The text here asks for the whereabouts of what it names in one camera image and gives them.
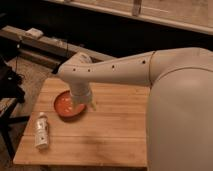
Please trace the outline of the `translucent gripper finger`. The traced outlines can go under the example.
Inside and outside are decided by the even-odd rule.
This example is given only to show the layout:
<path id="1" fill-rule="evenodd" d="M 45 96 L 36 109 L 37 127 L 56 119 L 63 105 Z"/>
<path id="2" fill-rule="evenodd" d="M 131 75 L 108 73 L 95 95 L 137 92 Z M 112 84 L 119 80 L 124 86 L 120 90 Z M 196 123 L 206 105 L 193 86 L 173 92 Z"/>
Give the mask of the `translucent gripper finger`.
<path id="1" fill-rule="evenodd" d="M 95 102 L 93 100 L 88 103 L 88 106 L 90 108 L 92 108 L 94 111 L 96 111 L 96 105 L 95 105 Z"/>

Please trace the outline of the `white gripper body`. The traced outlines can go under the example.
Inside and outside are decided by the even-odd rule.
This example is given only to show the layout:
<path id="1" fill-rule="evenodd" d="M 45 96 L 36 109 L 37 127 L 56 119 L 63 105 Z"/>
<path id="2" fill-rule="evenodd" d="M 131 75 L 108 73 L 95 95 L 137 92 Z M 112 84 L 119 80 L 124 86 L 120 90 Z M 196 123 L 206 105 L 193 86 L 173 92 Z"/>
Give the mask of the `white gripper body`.
<path id="1" fill-rule="evenodd" d="M 69 88 L 75 104 L 89 104 L 92 101 L 92 91 L 88 83 L 72 83 Z"/>

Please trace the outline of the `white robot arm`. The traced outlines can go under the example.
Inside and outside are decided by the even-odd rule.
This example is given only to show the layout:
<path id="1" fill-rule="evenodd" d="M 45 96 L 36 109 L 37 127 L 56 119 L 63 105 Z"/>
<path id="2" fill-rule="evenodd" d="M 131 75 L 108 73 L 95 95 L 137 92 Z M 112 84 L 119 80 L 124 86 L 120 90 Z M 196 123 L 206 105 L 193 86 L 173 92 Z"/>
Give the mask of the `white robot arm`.
<path id="1" fill-rule="evenodd" d="M 213 171 L 212 51 L 156 50 L 98 63 L 78 52 L 58 76 L 77 104 L 92 101 L 92 82 L 149 87 L 148 171 Z"/>

